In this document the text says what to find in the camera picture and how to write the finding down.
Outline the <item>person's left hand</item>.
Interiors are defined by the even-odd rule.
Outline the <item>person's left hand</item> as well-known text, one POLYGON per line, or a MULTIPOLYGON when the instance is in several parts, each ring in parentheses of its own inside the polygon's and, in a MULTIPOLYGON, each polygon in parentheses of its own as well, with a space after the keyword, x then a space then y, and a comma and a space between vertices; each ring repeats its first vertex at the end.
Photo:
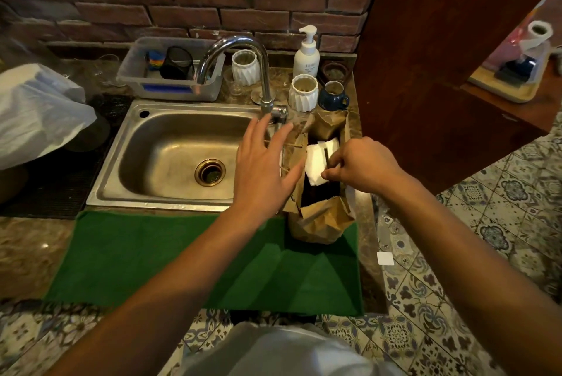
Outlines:
POLYGON ((280 170, 280 154, 285 139, 292 131, 291 123, 278 130, 266 146, 265 152, 256 153, 256 124, 253 118, 240 142, 236 155, 234 199, 231 208, 234 214, 253 229, 259 228, 268 219, 283 209, 289 196, 282 192, 281 180, 285 174, 280 170))

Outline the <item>person's right hand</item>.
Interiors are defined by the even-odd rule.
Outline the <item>person's right hand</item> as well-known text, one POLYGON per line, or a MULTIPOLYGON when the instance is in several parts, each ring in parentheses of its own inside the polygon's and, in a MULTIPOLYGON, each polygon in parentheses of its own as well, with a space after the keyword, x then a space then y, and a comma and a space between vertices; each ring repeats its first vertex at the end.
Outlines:
POLYGON ((405 197, 418 181, 404 172, 391 151, 369 137, 350 139, 330 157, 327 168, 345 166, 349 185, 386 201, 405 197))

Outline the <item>white paper napkin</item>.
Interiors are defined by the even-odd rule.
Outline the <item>white paper napkin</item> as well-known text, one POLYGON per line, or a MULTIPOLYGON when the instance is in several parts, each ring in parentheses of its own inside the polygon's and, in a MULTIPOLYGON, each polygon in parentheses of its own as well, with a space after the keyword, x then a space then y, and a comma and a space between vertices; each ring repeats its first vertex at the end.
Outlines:
POLYGON ((321 173, 326 170, 330 157, 339 147, 340 141, 337 138, 307 146, 305 173, 312 187, 327 183, 321 173))

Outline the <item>brown paper bag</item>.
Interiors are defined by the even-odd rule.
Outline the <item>brown paper bag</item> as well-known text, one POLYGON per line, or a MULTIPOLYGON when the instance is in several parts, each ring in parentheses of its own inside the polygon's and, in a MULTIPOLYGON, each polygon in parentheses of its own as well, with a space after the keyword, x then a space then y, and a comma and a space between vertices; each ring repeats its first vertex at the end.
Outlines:
MULTIPOLYGON (((317 110, 305 121, 295 124, 285 141, 280 158, 281 174, 286 174, 301 158, 306 159, 308 145, 337 138, 340 146, 350 138, 348 111, 317 110)), ((312 187, 305 173, 283 207, 291 236, 307 243, 329 245, 338 240, 355 222, 348 195, 354 191, 338 181, 312 187)))

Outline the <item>white ribbed cup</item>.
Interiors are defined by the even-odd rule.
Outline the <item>white ribbed cup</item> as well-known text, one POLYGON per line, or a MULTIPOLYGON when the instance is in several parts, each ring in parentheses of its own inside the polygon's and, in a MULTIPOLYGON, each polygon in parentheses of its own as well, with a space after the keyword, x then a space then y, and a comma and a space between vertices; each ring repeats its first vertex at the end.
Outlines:
POLYGON ((253 50, 239 50, 232 56, 232 74, 240 86, 252 86, 261 81, 261 69, 257 53, 253 50))
POLYGON ((311 112, 318 102, 319 84, 310 74, 296 75, 289 88, 289 106, 298 112, 311 112))

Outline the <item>chrome faucet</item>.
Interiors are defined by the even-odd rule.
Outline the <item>chrome faucet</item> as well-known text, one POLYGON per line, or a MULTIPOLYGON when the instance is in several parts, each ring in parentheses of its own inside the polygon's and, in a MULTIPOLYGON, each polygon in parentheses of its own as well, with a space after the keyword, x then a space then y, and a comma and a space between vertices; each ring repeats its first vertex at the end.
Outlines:
POLYGON ((266 47, 257 41, 256 38, 247 37, 243 35, 234 35, 231 37, 222 38, 216 41, 207 50, 206 54, 201 59, 197 68, 194 71, 194 81, 198 85, 203 85, 206 82, 207 71, 215 59, 224 51, 236 46, 247 47, 257 53, 257 60, 260 65, 261 72, 261 112, 263 115, 270 114, 271 119, 275 123, 284 124, 287 121, 288 107, 286 105, 275 104, 275 99, 272 95, 270 88, 269 77, 269 58, 266 47))

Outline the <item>small clear glass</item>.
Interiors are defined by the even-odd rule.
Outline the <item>small clear glass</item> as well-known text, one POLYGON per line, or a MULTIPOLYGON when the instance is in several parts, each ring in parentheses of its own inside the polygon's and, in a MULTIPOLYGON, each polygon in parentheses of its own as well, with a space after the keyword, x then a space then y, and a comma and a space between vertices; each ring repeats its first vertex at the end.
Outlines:
POLYGON ((235 80, 232 67, 230 66, 224 69, 223 82, 226 84, 230 96, 241 96, 245 93, 244 86, 235 80))

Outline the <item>white pump bottle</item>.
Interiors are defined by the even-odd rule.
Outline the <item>white pump bottle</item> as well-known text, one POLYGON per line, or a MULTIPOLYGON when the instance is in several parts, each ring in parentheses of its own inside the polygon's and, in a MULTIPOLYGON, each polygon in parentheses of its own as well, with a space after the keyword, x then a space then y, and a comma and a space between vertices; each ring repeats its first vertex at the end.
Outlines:
POLYGON ((301 47, 294 55, 293 77, 300 74, 308 74, 316 78, 320 65, 320 53, 314 38, 317 28, 309 24, 301 27, 299 32, 305 34, 305 38, 301 42, 301 47))

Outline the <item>brown glass dish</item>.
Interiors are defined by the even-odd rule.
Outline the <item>brown glass dish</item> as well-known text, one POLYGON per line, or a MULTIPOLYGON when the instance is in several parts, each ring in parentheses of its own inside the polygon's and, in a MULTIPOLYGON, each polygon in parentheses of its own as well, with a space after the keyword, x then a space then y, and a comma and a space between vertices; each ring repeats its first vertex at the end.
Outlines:
POLYGON ((337 81, 345 86, 350 75, 350 69, 342 62, 325 60, 320 67, 319 79, 323 85, 329 81, 337 81))

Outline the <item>clear plastic bin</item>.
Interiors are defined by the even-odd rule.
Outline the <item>clear plastic bin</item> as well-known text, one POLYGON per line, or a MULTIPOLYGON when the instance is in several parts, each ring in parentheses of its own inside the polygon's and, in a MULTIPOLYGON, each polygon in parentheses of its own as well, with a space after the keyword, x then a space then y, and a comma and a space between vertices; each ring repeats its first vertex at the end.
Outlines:
POLYGON ((129 86, 138 98, 149 100, 173 100, 182 102, 214 102, 222 86, 222 69, 225 55, 220 54, 207 72, 206 82, 197 84, 194 80, 200 59, 214 44, 214 40, 179 37, 141 37, 130 46, 123 59, 116 78, 129 86), (150 71, 147 54, 154 51, 166 55, 168 48, 177 46, 186 49, 193 58, 186 80, 168 80, 159 71, 150 71))

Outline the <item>clear drinking glass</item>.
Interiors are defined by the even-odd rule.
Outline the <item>clear drinking glass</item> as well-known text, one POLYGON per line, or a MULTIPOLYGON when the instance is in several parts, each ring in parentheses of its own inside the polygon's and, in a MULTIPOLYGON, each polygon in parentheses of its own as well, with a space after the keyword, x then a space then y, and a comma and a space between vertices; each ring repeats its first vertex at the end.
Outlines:
POLYGON ((95 60, 95 78, 103 86, 124 88, 126 83, 117 79, 121 61, 116 54, 104 54, 95 60))

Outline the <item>person's white shirt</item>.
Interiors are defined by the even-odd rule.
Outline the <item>person's white shirt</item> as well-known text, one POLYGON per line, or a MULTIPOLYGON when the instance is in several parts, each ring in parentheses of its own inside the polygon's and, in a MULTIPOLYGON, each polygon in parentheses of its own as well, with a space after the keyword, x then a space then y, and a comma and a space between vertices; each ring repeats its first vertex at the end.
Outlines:
POLYGON ((183 359, 175 376, 407 376, 388 361, 369 360, 313 324, 242 322, 218 345, 183 359))

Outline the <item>cream tray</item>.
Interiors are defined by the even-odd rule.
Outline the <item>cream tray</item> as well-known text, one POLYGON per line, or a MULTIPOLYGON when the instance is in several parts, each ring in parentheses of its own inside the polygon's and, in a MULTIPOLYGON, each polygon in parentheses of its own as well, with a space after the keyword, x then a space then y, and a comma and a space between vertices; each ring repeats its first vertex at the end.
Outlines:
POLYGON ((549 40, 530 49, 530 56, 536 58, 537 62, 528 82, 521 82, 515 79, 504 81, 497 76, 495 71, 482 66, 478 67, 467 81, 510 102, 519 104, 529 102, 537 94, 538 87, 548 65, 550 51, 551 43, 549 40))

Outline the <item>white plastic bag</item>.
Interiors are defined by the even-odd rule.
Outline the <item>white plastic bag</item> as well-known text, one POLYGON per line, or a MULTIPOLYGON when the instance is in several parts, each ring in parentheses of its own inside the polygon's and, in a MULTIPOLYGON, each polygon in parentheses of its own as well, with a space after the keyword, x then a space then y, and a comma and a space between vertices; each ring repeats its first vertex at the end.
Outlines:
POLYGON ((64 146, 97 119, 85 90, 49 67, 0 74, 0 171, 64 146))

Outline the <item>white paper roll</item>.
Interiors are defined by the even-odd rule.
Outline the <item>white paper roll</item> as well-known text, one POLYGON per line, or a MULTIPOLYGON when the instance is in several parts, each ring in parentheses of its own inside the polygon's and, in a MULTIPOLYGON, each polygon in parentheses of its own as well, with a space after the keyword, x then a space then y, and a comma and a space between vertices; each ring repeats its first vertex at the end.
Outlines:
POLYGON ((531 21, 519 40, 521 51, 524 53, 542 45, 552 37, 553 32, 550 23, 541 20, 531 21))

